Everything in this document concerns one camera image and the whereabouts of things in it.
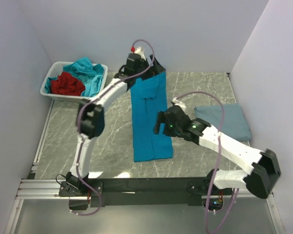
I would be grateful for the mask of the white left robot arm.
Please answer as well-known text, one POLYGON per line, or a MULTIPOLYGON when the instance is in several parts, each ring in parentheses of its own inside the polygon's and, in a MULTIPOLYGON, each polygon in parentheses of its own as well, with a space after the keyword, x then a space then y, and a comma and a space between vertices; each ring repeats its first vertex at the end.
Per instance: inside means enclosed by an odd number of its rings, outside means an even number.
POLYGON ((76 126, 78 143, 73 165, 65 176, 70 190, 82 196, 90 187, 88 181, 89 163, 96 139, 105 128, 105 112, 110 105, 130 88, 142 81, 153 79, 165 71, 156 57, 150 55, 151 62, 143 52, 135 51, 128 55, 126 64, 114 75, 111 82, 95 97, 83 99, 79 104, 76 126))

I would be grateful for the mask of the bright blue t shirt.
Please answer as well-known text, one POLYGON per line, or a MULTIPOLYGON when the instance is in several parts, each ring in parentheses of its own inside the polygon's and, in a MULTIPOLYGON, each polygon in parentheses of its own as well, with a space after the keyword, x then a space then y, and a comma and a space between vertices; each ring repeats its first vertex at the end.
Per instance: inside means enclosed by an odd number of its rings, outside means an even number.
POLYGON ((159 134, 153 132, 158 112, 167 110, 166 72, 138 78, 130 94, 134 162, 172 158, 172 140, 163 134, 163 125, 159 134))

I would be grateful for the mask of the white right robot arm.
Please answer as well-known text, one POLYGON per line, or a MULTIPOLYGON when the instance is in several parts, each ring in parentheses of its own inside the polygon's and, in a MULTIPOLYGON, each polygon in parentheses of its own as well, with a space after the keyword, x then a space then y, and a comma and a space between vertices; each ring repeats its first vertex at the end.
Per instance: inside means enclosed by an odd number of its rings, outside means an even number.
POLYGON ((215 126, 200 118, 191 120, 179 105, 158 112, 155 134, 159 133, 161 124, 164 125, 164 135, 211 149, 240 167, 240 170, 231 171, 218 169, 215 177, 206 180, 205 190, 211 195, 221 189, 247 189, 254 196, 266 199, 281 176, 274 151, 261 151, 245 145, 218 132, 215 126))

